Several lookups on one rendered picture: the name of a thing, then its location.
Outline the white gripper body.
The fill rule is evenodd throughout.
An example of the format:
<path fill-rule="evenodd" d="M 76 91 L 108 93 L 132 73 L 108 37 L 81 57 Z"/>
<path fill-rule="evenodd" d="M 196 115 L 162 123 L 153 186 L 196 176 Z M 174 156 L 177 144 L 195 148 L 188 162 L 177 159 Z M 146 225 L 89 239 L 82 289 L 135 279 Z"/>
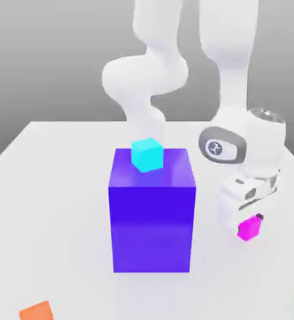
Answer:
<path fill-rule="evenodd" d="M 255 215 L 260 216 L 263 221 L 264 215 L 255 207 L 257 201 L 254 199 L 244 203 L 221 192 L 217 204 L 217 215 L 221 224 L 237 236 L 238 225 L 242 221 Z"/>

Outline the small magenta cube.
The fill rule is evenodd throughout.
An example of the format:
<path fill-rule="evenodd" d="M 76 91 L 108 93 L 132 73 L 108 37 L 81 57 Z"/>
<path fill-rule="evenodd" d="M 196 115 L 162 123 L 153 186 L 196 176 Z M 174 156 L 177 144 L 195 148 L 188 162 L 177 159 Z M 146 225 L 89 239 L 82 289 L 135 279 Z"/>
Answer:
<path fill-rule="evenodd" d="M 252 216 L 247 220 L 242 221 L 238 225 L 237 236 L 244 241 L 251 240 L 258 235 L 261 223 L 262 219 L 258 215 Z"/>

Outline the small cyan cube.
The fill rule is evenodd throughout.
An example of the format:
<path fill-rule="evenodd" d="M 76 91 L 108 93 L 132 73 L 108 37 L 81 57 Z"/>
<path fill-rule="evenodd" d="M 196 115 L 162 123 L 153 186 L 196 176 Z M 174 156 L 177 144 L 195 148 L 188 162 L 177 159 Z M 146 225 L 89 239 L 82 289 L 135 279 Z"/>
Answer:
<path fill-rule="evenodd" d="M 153 138 L 132 142 L 132 164 L 141 172 L 146 173 L 164 166 L 164 148 Z"/>

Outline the small orange cube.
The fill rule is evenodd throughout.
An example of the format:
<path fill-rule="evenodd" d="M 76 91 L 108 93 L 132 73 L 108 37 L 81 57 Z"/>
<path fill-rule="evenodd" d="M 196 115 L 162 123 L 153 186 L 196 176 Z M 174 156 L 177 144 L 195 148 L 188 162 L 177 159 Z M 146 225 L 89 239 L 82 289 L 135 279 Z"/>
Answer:
<path fill-rule="evenodd" d="M 43 301 L 19 311 L 20 320 L 54 320 L 49 301 Z"/>

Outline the large blue box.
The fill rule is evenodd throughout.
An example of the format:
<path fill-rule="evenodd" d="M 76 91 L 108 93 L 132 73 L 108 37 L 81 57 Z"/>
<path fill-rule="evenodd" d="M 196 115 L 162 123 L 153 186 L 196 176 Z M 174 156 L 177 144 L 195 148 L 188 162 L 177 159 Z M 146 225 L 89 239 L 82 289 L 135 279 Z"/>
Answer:
<path fill-rule="evenodd" d="M 189 272 L 196 190 L 186 149 L 165 149 L 163 168 L 147 173 L 130 149 L 116 149 L 108 186 L 114 272 Z"/>

